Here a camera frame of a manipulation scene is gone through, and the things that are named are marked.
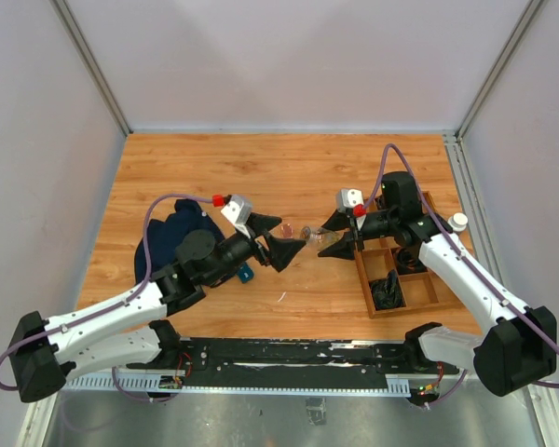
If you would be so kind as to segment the clear pill bottle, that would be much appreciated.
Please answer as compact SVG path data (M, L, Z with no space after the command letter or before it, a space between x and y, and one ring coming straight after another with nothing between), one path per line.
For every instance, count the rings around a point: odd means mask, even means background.
M302 238L310 248L316 251L322 251L338 242L341 235L321 227L304 226L300 232L300 238Z

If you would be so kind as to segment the wooden compartment tray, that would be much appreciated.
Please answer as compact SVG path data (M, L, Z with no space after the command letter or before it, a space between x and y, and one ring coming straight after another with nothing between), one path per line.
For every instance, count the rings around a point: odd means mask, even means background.
M428 268L413 264L402 256L402 249L391 237L367 241L364 251L356 251L355 265L369 318L394 318L400 315L426 314L460 309L462 303ZM379 304L373 291L390 280L401 300L395 307Z

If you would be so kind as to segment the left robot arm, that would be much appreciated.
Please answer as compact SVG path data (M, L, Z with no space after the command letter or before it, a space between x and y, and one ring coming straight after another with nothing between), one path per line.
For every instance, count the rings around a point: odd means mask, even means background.
M180 359L180 337L168 318L205 298L251 258L283 271L305 247L302 239L277 238L281 219L252 213L231 237L195 228L174 248L170 263L153 268L145 259L143 279L131 289L68 314L20 318L6 359L23 403L43 400L87 373L130 363L168 369Z

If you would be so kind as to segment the dark navy cloth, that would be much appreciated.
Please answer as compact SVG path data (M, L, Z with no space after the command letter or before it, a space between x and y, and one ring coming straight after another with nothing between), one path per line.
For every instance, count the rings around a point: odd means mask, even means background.
M219 226L192 199L177 199L174 212L164 220L151 219L147 226L147 241L152 272L175 260L175 249L192 231L204 229L213 233L215 240L225 239Z

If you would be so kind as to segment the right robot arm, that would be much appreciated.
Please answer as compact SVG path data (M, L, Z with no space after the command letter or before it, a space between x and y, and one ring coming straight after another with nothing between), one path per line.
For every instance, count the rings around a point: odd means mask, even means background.
M367 240L391 237L439 277L471 312L481 335L452 331L436 322L405 335L403 360L416 373L443 362L476 373L494 395L503 397L535 384L556 370L557 321L545 306L534 308L507 291L469 253L405 171L379 183L377 210L358 189L343 188L323 229L343 236L320 256L352 260Z

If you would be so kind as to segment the red pill organizer box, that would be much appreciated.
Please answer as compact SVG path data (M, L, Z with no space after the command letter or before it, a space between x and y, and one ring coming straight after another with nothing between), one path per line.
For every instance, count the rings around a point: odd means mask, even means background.
M279 226L278 234L282 238L293 238L294 230L290 223L282 223Z

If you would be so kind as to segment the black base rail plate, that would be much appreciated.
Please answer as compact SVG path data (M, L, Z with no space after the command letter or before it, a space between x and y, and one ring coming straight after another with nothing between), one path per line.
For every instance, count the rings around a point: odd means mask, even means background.
M411 363L403 343L354 340L185 338L129 369L178 376L185 387L255 392L382 392L401 375L436 379L458 368Z

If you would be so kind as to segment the white pill bottle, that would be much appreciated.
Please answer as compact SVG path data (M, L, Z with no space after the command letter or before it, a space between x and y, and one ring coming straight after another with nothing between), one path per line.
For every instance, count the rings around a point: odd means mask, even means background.
M448 224L455 233L461 234L467 229L469 219L465 213L456 212L448 218Z

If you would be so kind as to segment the teal pill organizer box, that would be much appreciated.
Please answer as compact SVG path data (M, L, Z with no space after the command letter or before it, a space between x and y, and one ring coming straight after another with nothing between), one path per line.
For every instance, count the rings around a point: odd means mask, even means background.
M254 273L253 273L253 270L250 268L250 266L247 263L243 263L239 267L239 270L237 272L237 277L239 278L241 283L245 284L245 283L248 283L249 281L253 280Z

